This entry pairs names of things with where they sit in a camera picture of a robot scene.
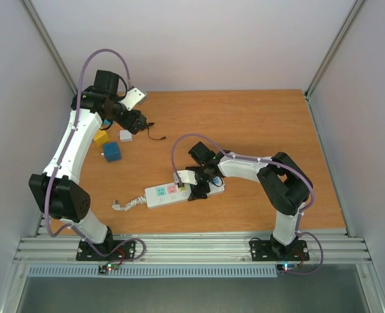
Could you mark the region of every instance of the wooden table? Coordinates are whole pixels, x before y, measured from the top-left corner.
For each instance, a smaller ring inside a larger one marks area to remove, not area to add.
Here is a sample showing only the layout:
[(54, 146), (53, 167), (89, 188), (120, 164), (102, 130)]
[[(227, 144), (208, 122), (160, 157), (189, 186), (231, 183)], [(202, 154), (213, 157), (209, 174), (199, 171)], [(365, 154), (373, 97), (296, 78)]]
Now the wooden table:
[[(154, 141), (143, 131), (132, 142), (120, 142), (121, 128), (114, 125), (108, 133), (112, 141), (118, 142), (123, 159), (107, 163), (100, 155), (102, 148), (92, 143), (81, 173), (80, 185), (91, 196), (92, 210), (114, 233), (274, 228), (275, 209), (260, 184), (238, 178), (226, 178), (225, 192), (207, 200), (157, 209), (138, 205), (127, 212), (111, 208), (114, 199), (125, 205), (143, 195), (146, 187), (173, 181), (172, 144), (191, 132), (208, 136), (221, 147), (242, 155), (261, 157), (286, 152), (312, 180), (317, 195), (301, 227), (345, 226), (301, 91), (154, 92), (136, 109), (156, 123), (150, 128), (152, 137), (168, 139)], [(186, 138), (178, 145), (178, 169), (195, 165), (187, 151), (199, 140)], [(53, 225), (56, 229), (60, 223), (54, 221)]]

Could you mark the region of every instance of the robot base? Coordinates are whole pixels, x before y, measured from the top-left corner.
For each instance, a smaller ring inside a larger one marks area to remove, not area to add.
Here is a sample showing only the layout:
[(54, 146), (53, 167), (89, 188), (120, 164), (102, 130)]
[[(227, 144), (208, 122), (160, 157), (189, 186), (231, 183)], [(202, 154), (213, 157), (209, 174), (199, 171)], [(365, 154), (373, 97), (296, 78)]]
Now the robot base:
[[(109, 254), (119, 243), (123, 240), (113, 240), (113, 233), (110, 228), (107, 228), (107, 235), (103, 243), (94, 244), (103, 254)], [(118, 250), (123, 251), (125, 254), (125, 260), (133, 259), (136, 252), (136, 241), (129, 241), (124, 245), (121, 245)], [(121, 253), (116, 250), (111, 253), (109, 256), (103, 257), (98, 255), (87, 242), (80, 241), (76, 253), (76, 261), (111, 261), (111, 260), (120, 260)]]
[(301, 256), (299, 256), (296, 251), (303, 256), (304, 261), (310, 260), (307, 243), (304, 240), (297, 240), (294, 243), (293, 248), (282, 258), (279, 258), (274, 253), (272, 242), (270, 240), (251, 239), (249, 241), (249, 246), (251, 248), (252, 261), (301, 261)]

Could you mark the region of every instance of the black mounting plate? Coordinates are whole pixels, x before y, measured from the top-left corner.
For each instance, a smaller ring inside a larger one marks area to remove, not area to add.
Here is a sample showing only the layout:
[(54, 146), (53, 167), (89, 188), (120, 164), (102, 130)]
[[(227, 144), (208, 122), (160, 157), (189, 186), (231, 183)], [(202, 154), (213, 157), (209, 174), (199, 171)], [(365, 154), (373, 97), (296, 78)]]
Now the black mounting plate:
[[(116, 247), (122, 241), (123, 240), (113, 240), (113, 247)], [(136, 252), (136, 241), (129, 241), (128, 243), (121, 245), (118, 250), (124, 252), (125, 260), (133, 259), (134, 254)], [(102, 257), (98, 255), (85, 241), (80, 241), (76, 253), (76, 261), (111, 261), (119, 260), (120, 258), (121, 253), (119, 251), (115, 251), (107, 257)]]
[(310, 260), (309, 251), (304, 252), (304, 248), (307, 248), (304, 240), (297, 240), (293, 249), (284, 258), (278, 258), (273, 253), (271, 245), (270, 240), (250, 240), (252, 261), (301, 261), (301, 257), (294, 252), (295, 250), (303, 256), (304, 261)]

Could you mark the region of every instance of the robotic arm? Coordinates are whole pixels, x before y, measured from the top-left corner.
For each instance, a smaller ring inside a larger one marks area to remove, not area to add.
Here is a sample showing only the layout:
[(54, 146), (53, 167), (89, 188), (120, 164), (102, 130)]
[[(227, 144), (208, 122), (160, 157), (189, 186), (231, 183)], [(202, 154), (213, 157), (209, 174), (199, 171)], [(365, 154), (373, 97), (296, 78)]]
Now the robotic arm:
[[(70, 224), (83, 238), (97, 244), (98, 249), (105, 254), (114, 247), (111, 229), (96, 218), (90, 208), (89, 194), (78, 183), (91, 140), (105, 119), (118, 123), (132, 134), (147, 126), (146, 117), (140, 111), (133, 110), (136, 104), (146, 99), (146, 94), (132, 88), (124, 97), (120, 97), (117, 94), (119, 79), (120, 77), (113, 72), (97, 71), (94, 85), (82, 93), (78, 124), (74, 126), (75, 96), (71, 104), (72, 111), (67, 129), (54, 157), (45, 167), (43, 174), (33, 174), (29, 180), (38, 207), (44, 212), (48, 182), (54, 175), (49, 215)], [(71, 132), (73, 132), (72, 139), (67, 143)], [(64, 152), (58, 166), (60, 155)]]
[(286, 153), (275, 156), (253, 158), (237, 155), (230, 151), (214, 153), (202, 142), (198, 142), (189, 154), (198, 166), (178, 171), (178, 184), (191, 184), (190, 200), (207, 198), (208, 183), (216, 176), (240, 177), (259, 182), (265, 190), (272, 206), (277, 210), (275, 229), (271, 236), (271, 249), (278, 259), (284, 258), (295, 246), (298, 236), (300, 210), (309, 197), (306, 184), (291, 171), (267, 162), (273, 161), (300, 173), (313, 187), (313, 184)]

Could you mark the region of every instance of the white power strip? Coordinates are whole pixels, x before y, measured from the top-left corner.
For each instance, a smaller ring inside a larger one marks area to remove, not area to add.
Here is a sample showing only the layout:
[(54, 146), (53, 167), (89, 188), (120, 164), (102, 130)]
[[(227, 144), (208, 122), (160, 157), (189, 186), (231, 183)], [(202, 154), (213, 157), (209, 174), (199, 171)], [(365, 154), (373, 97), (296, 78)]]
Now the white power strip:
[[(220, 187), (210, 183), (210, 193), (208, 196), (220, 194), (224, 191), (224, 183), (221, 178), (214, 178), (213, 183)], [(164, 205), (187, 201), (190, 194), (190, 184), (184, 184), (184, 187), (181, 188), (175, 183), (149, 187), (145, 189), (146, 205), (150, 209), (163, 207)]]

